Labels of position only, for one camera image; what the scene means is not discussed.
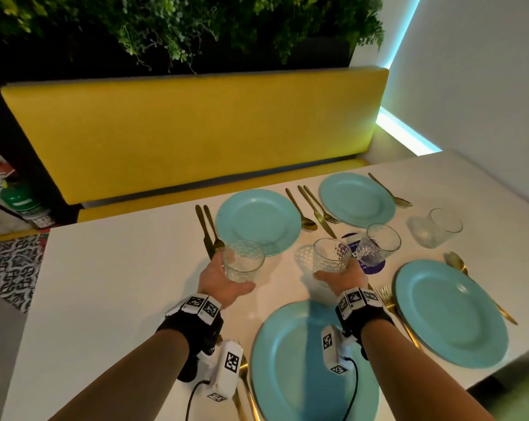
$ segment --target table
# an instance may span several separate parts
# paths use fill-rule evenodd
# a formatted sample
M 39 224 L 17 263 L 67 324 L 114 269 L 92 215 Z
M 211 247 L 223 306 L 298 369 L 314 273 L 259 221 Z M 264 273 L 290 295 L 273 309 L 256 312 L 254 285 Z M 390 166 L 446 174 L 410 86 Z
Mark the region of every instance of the table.
M 401 249 L 370 277 L 374 287 L 390 283 L 403 263 L 442 259 L 453 250 L 469 273 L 514 318 L 506 323 L 506 357 L 490 369 L 465 369 L 431 355 L 463 387 L 491 375 L 529 350 L 529 204 L 452 151 L 354 170 L 372 172 L 395 195 L 413 202 L 397 208 L 388 224 L 401 235 Z M 325 176 L 275 184 L 265 189 L 284 195 L 289 187 L 303 213 L 313 212 L 297 192 L 307 184 L 317 192 Z M 208 257 L 195 204 L 215 216 L 229 197 L 164 206 L 52 230 L 5 404 L 3 420 L 44 421 L 121 357 L 147 339 L 162 314 L 196 290 Z M 430 208 L 455 210 L 464 231 L 441 247 L 418 246 L 405 224 Z M 340 237 L 356 228 L 333 225 Z M 267 258 L 258 287 L 223 312 L 224 339 L 238 339 L 250 354 L 262 322 L 280 306 L 314 298 L 331 301 L 310 276 L 309 249 L 327 234 L 302 231 L 284 253 Z M 177 382 L 158 420 L 183 420 L 192 384 Z M 233 403 L 197 397 L 192 420 L 235 420 Z M 392 420 L 383 396 L 376 421 Z

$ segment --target yellow bench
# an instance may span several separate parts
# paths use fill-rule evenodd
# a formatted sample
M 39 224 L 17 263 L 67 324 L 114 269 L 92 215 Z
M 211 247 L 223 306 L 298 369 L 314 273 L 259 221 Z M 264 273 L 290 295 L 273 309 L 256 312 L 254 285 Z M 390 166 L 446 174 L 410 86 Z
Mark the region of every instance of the yellow bench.
M 68 204 L 362 153 L 388 71 L 17 84 L 2 95 Z M 80 212 L 109 217 L 365 165 L 317 165 Z

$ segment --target green fire extinguisher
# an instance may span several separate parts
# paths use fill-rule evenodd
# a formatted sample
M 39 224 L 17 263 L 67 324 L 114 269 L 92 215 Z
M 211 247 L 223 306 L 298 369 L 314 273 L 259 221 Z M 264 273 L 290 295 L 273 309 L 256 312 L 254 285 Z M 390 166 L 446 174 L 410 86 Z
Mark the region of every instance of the green fire extinguisher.
M 50 216 L 50 208 L 42 205 L 30 186 L 24 181 L 10 180 L 6 177 L 0 184 L 0 210 L 22 219 L 35 229 L 46 229 L 56 224 Z

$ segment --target drinking glass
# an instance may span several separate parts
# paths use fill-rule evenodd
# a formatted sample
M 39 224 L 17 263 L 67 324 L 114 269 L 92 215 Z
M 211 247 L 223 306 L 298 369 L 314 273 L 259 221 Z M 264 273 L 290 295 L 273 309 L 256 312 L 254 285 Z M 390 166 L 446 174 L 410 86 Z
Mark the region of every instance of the drinking glass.
M 313 272 L 344 272 L 348 268 L 352 250 L 344 242 L 332 238 L 323 238 L 313 244 Z M 318 281 L 324 288 L 329 286 Z
M 223 249 L 223 269 L 234 282 L 254 281 L 264 258 L 264 251 L 256 242 L 235 241 Z
M 436 248 L 463 230 L 463 223 L 450 210 L 434 208 L 426 217 L 409 217 L 408 229 L 418 245 Z
M 377 266 L 401 247 L 401 237 L 390 226 L 370 225 L 356 248 L 356 257 L 366 266 Z

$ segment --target blue plate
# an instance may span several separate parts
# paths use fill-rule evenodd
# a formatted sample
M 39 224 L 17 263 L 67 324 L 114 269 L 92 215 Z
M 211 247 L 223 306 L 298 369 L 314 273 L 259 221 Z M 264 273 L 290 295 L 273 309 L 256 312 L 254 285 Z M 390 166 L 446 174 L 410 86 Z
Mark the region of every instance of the blue plate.
M 395 202 L 389 192 L 359 174 L 327 177 L 321 183 L 319 195 L 331 213 L 352 226 L 387 223 L 395 215 Z
M 502 315 L 478 284 L 440 261 L 405 264 L 393 284 L 402 315 L 434 353 L 465 368 L 489 368 L 508 349 Z
M 301 217 L 282 195 L 251 189 L 233 195 L 219 207 L 216 227 L 226 244 L 240 239 L 257 242 L 268 256 L 286 251 L 297 240 Z
M 279 308 L 264 322 L 251 355 L 256 400 L 270 421 L 324 421 L 344 417 L 356 381 L 330 372 L 323 363 L 321 330 L 338 325 L 334 306 L 298 301 Z M 373 421 L 379 386 L 368 361 L 352 345 L 360 375 L 358 394 L 348 421 Z

